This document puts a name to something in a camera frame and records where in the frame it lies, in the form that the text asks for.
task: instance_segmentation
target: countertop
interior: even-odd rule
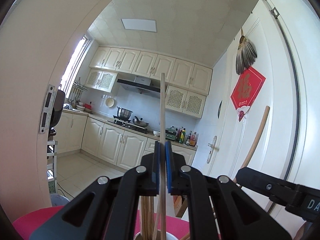
[[[65,112],[65,113],[85,115],[85,116],[91,117],[93,119],[96,119],[98,121],[105,122],[105,123],[107,123],[109,125],[112,125],[112,126],[115,126],[115,127],[119,127],[119,128],[121,128],[123,130],[130,131],[130,132],[133,132],[133,133],[136,133],[136,134],[140,134],[142,136],[145,136],[145,137],[148,137],[148,138],[151,138],[151,139],[154,139],[154,140],[160,140],[160,137],[155,136],[153,134],[153,132],[149,132],[149,133],[146,134],[146,133],[138,132],[138,131],[123,127],[123,126],[119,126],[119,125],[113,123],[114,118],[110,118],[110,117],[102,115],[102,114],[89,114],[88,112],[85,112],[85,111],[81,111],[81,110],[78,110],[78,111],[63,109],[63,112]],[[197,148],[198,148],[197,145],[195,147],[192,147],[192,146],[189,146],[189,145],[185,145],[185,144],[181,144],[181,143],[173,142],[173,141],[171,141],[171,144],[172,145],[176,145],[176,146],[180,146],[180,147],[183,147],[183,148],[187,148],[187,149],[190,149],[190,150],[194,150],[194,151],[196,151]]]

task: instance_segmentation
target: ceiling light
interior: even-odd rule
[[[155,33],[157,32],[155,20],[121,19],[121,21],[126,30],[139,30]]]

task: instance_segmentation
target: range hood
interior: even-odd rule
[[[124,79],[117,81],[125,90],[160,98],[160,88],[150,86],[151,79],[136,76],[134,82]]]

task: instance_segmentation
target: window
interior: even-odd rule
[[[81,65],[81,59],[84,55],[84,52],[89,44],[89,39],[87,36],[84,36],[78,43],[75,51],[73,52],[71,59],[68,63],[67,69],[62,76],[62,80],[60,82],[60,89],[66,93],[66,98],[69,97],[72,84],[75,81],[76,75],[79,71]]]

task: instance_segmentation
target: screw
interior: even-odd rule
[[[188,166],[188,165],[183,165],[183,166],[181,166],[180,169],[181,169],[182,172],[189,172],[189,171],[191,171],[191,167]]]
[[[136,171],[138,172],[138,173],[143,173],[143,172],[145,172],[147,170],[147,168],[145,167],[145,166],[138,166],[138,167],[136,167]]]
[[[97,182],[100,184],[100,185],[103,185],[103,184],[106,184],[108,182],[108,178],[106,176],[101,176],[98,178]]]
[[[218,180],[221,182],[221,183],[227,183],[229,181],[229,178],[225,175],[222,175],[218,178]]]

